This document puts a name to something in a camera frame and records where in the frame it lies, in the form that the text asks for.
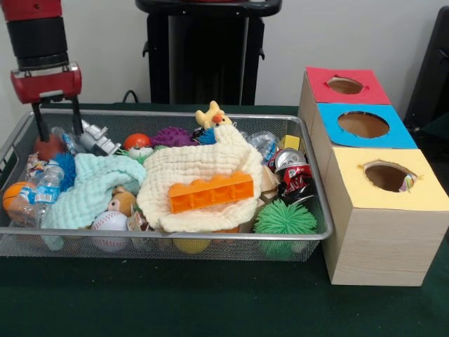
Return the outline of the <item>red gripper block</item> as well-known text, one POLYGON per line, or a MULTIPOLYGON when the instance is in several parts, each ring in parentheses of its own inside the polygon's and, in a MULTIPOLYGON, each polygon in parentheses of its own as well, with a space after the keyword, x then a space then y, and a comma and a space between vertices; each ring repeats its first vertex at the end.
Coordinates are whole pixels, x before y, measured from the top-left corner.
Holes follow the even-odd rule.
POLYGON ((82 75, 77 62, 44 70, 12 70, 11 82, 22 104, 32 103, 41 142, 48 143, 51 135, 43 120, 40 102, 47 98, 71 98, 72 124, 76 136, 83 133, 82 117, 77 95, 81 93, 82 75))

